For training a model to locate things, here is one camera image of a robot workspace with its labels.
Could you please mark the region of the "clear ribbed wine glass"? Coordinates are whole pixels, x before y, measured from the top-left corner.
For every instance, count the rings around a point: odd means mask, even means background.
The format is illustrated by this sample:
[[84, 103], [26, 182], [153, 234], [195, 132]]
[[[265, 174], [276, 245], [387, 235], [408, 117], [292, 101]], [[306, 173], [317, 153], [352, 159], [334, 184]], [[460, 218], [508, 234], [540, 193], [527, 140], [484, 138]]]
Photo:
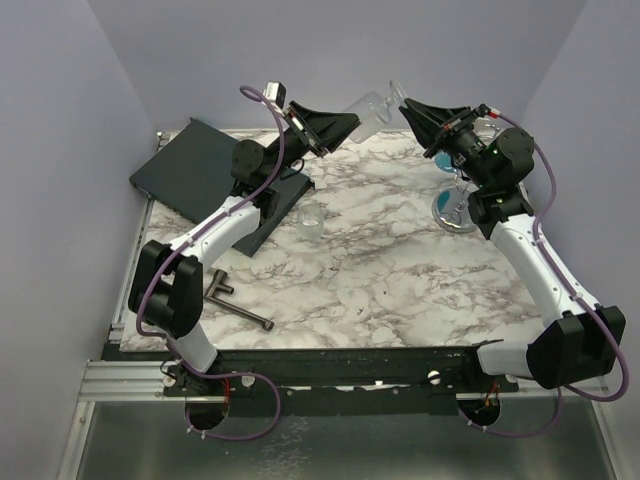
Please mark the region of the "clear ribbed wine glass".
[[309, 203], [298, 210], [297, 225], [301, 237], [310, 242], [317, 242], [324, 232], [324, 212], [319, 204]]

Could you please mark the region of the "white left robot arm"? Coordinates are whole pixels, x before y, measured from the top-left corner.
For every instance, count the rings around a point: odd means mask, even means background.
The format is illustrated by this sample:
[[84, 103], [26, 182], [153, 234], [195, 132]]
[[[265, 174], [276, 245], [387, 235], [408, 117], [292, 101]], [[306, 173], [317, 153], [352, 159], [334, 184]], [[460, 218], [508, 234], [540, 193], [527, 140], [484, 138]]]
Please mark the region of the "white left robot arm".
[[290, 102], [274, 109], [278, 137], [268, 146], [238, 142], [231, 154], [233, 187], [204, 221], [170, 243], [147, 242], [140, 252], [128, 307], [142, 336], [160, 337], [190, 366], [187, 382], [201, 395], [222, 380], [218, 351], [200, 318], [205, 271], [239, 240], [270, 219], [279, 201], [272, 182], [307, 153], [334, 152], [359, 126], [357, 114], [318, 112]]

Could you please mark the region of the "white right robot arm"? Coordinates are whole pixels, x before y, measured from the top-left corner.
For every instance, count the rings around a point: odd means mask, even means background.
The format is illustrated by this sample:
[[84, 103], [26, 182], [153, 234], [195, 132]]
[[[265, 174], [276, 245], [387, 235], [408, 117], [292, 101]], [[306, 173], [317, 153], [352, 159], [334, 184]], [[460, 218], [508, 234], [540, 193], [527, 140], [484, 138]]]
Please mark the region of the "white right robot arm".
[[425, 156], [448, 154], [476, 187], [468, 196], [472, 222], [509, 261], [539, 309], [544, 329], [526, 342], [489, 341], [460, 367], [460, 379], [480, 392], [510, 375], [546, 389], [609, 374], [624, 363], [620, 341], [626, 319], [605, 306], [566, 267], [542, 232], [522, 181], [544, 157], [534, 138], [516, 124], [484, 143], [475, 131], [481, 117], [499, 117], [485, 104], [444, 108], [406, 99], [399, 108]]

